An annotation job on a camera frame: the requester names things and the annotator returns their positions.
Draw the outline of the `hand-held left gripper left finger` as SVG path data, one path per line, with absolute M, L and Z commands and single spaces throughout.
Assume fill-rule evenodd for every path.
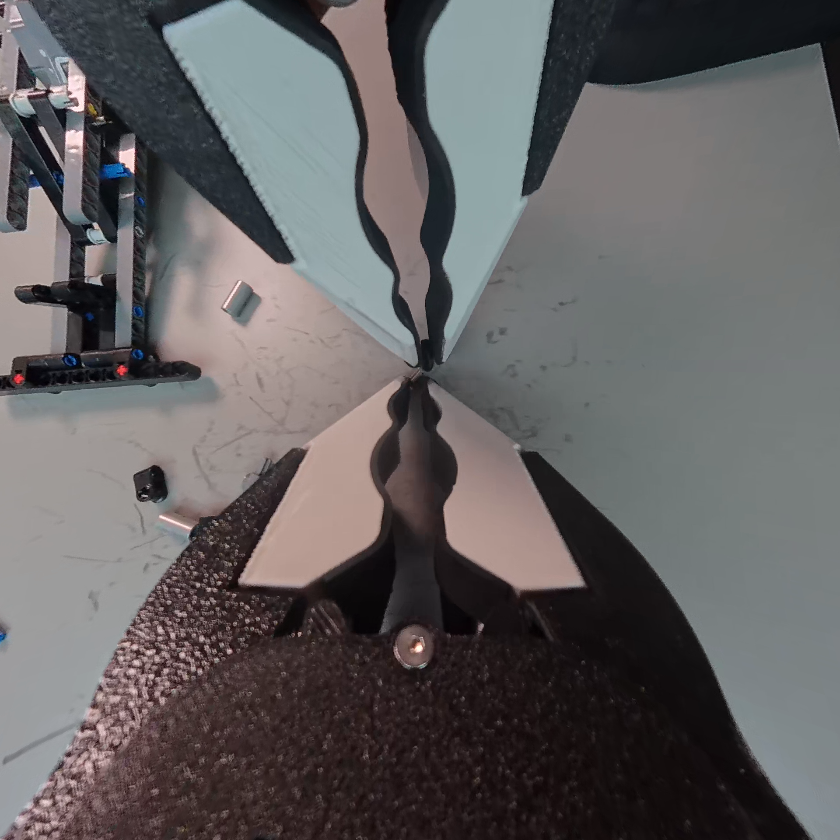
M 396 572 L 385 484 L 401 460 L 411 393 L 408 379 L 395 380 L 305 446 L 237 581 L 242 591 L 291 597 L 280 634 L 302 629 L 322 601 L 351 633 L 382 630 Z

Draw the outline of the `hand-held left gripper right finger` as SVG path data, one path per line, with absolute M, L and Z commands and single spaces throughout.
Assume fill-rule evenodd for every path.
M 434 573 L 448 632 L 528 634 L 534 598 L 585 592 L 585 576 L 517 444 L 430 379 L 423 430 L 440 500 Z

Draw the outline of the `grey black toy chassis model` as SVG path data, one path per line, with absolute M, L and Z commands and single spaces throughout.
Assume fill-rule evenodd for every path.
M 198 380 L 148 343 L 147 150 L 32 2 L 2 2 L 1 82 L 2 233 L 26 230 L 36 188 L 56 214 L 53 281 L 14 295 L 66 315 L 58 350 L 16 357 L 2 395 Z

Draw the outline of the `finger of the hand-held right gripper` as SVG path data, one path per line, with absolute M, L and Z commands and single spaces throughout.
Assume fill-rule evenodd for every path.
M 554 2 L 386 4 L 397 99 L 423 153 L 427 357 L 444 363 L 527 204 Z
M 364 200 L 369 134 L 339 42 L 307 2 L 168 2 L 161 35 L 280 233 L 291 267 L 420 365 L 400 272 Z

